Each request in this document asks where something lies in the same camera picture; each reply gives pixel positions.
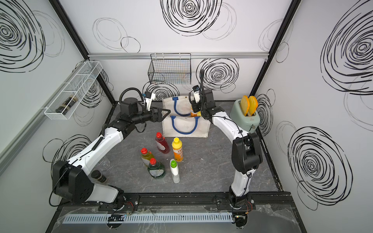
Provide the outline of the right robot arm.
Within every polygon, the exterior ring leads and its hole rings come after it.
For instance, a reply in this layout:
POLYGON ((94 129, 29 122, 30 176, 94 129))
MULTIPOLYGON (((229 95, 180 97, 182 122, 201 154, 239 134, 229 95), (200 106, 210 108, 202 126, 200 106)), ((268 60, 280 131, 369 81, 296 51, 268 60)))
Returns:
POLYGON ((200 84, 192 88, 193 100, 190 101, 193 112, 218 127, 231 141, 231 160, 235 168, 233 183, 229 188, 229 201, 234 209, 239 209, 249 201, 249 185, 256 169, 262 163, 260 139, 237 125, 225 112, 217 106, 213 92, 203 85, 205 71, 200 71, 200 84))

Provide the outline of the orange soap bottle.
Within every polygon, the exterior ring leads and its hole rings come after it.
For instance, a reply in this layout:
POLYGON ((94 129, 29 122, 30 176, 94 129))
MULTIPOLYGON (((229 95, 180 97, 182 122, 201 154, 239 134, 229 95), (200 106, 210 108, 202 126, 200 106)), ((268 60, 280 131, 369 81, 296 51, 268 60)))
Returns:
POLYGON ((174 159, 177 162, 181 162, 184 159, 182 146, 183 146, 182 141, 178 137, 175 137, 172 142, 172 147, 173 147, 174 159))
POLYGON ((192 108, 191 108, 191 112, 190 112, 190 116, 191 117, 201 117, 201 111, 198 111, 198 112, 195 112, 192 108))

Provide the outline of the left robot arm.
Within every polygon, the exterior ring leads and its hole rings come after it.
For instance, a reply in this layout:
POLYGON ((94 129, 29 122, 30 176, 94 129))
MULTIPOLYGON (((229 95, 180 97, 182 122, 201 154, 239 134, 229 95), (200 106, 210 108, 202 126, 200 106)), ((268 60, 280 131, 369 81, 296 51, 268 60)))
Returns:
POLYGON ((119 97, 120 113, 110 124, 102 127, 101 134, 90 145, 67 161, 57 161, 52 166, 52 194, 66 202, 118 203, 123 196, 119 188, 93 183, 89 179, 98 162, 117 144, 136 129, 136 125, 162 122, 169 109, 152 106, 155 94, 130 87, 119 97))

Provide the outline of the white canvas bag blue handles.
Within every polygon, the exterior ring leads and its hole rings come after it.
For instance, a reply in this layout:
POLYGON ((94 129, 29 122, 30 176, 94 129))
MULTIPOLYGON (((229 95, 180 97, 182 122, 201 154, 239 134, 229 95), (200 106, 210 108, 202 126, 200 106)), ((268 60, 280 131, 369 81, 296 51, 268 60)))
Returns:
POLYGON ((188 96, 169 97, 162 100, 164 109, 171 113, 162 121, 163 136, 207 138, 210 122, 202 116, 191 117, 188 96))

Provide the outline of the dark green soap bottle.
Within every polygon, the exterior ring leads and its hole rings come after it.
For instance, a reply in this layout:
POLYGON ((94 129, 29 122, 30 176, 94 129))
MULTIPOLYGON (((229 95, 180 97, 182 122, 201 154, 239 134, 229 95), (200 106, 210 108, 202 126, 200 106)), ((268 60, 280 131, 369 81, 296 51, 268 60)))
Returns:
POLYGON ((152 158, 148 165, 149 174, 155 178, 163 178, 166 174, 165 166, 157 161, 155 158, 152 158))

